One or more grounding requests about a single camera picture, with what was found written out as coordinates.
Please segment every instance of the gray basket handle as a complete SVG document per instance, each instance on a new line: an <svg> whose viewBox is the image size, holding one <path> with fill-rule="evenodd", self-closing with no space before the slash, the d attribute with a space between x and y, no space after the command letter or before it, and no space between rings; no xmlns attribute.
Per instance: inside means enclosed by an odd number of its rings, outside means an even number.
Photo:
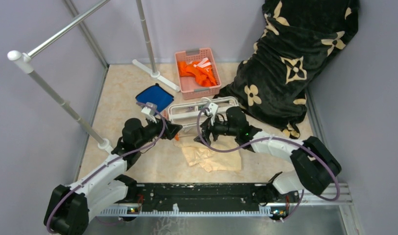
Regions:
<svg viewBox="0 0 398 235"><path fill-rule="evenodd" d="M190 56L190 55L197 55L197 54L199 54L200 53L200 49L198 48L198 49L192 49L192 50L187 50L186 51L186 55L187 56Z"/></svg>
<svg viewBox="0 0 398 235"><path fill-rule="evenodd" d="M204 92L210 90L209 87L194 89L193 92Z"/></svg>

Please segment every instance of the orange cloth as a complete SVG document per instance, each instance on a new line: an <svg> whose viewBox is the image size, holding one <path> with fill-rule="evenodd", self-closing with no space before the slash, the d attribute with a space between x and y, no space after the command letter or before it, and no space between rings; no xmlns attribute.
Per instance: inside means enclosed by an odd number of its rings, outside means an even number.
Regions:
<svg viewBox="0 0 398 235"><path fill-rule="evenodd" d="M206 57L202 61L193 61L189 64L185 61L178 62L177 67L181 77L195 77L195 81L203 87L217 85L212 65Z"/></svg>

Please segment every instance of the beige cloth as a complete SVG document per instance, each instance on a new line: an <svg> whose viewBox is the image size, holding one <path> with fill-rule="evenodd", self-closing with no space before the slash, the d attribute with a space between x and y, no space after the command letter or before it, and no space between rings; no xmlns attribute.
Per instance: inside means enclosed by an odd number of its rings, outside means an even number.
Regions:
<svg viewBox="0 0 398 235"><path fill-rule="evenodd" d="M182 149L189 166L199 164L207 172L213 170L241 170L241 156L239 151L230 153L218 153L210 150L205 145L194 142L195 136L180 136L179 141L174 140L175 146ZM217 141L212 142L212 147L220 150L228 150L237 147L233 137L219 136Z"/></svg>

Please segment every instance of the basket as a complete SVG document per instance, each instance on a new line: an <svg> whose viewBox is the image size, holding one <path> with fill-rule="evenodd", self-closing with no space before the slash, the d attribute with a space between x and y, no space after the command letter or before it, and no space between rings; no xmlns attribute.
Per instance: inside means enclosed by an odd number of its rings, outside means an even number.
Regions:
<svg viewBox="0 0 398 235"><path fill-rule="evenodd" d="M189 63L191 61L201 61L203 58L208 57L212 64L213 75L216 79L216 86L213 87L203 87L199 85L194 77L180 77L179 69L177 69L177 74L179 76L180 91L182 92L183 99L194 99L204 96L210 96L219 94L221 89L221 80L219 79L218 70L216 69L215 60L212 55L211 48L200 48L187 51L179 51L174 54L176 58L176 66L180 61L186 61Z"/></svg>

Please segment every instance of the metal pole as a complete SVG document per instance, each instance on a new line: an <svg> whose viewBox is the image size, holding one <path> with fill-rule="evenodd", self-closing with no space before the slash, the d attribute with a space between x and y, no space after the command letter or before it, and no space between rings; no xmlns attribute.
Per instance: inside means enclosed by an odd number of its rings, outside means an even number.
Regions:
<svg viewBox="0 0 398 235"><path fill-rule="evenodd" d="M151 63L151 70L153 71L153 75L157 74L156 62L154 61L153 48L151 47L149 31L147 30L146 17L144 16L143 5L141 4L141 0L136 0L138 14L140 15L141 26L143 28L144 40L146 41L147 52L149 53L149 59Z"/></svg>
<svg viewBox="0 0 398 235"><path fill-rule="evenodd" d="M28 73L28 75L35 81L46 93L48 93L60 106L73 118L77 121L82 128L92 136L99 144L105 144L105 140L92 129L91 125L83 118L81 118L78 113L75 112L73 108L69 106L69 101L65 101L60 95L49 86L49 84L36 72L32 71Z"/></svg>
<svg viewBox="0 0 398 235"><path fill-rule="evenodd" d="M72 0L62 0L65 4L65 7L69 10L69 13L76 17L79 15L78 9L76 8L74 2ZM105 60L105 56L99 47L98 43L96 42L94 36L92 35L91 31L89 31L88 27L85 24L85 21L82 21L78 24L79 30L82 32L82 35L85 37L86 41L88 42L89 47L91 48L92 52L104 66L104 68L108 68L108 63Z"/></svg>
<svg viewBox="0 0 398 235"><path fill-rule="evenodd" d="M62 30L57 32L55 35L51 36L49 39L44 41L42 44L40 44L38 47L35 49L31 50L27 55L30 58L35 57L37 54L39 54L41 51L43 51L45 48L47 48L50 44L54 43L56 40L58 40L60 37L62 37L65 33L67 33L69 30L71 30L73 27L75 27L77 24L79 24L81 21L83 21L85 18L90 16L92 13L94 13L96 10L100 9L102 6L104 6L107 2L110 0L102 0L95 4L93 7L91 7L88 11L81 13L77 15L72 22L64 27Z"/></svg>

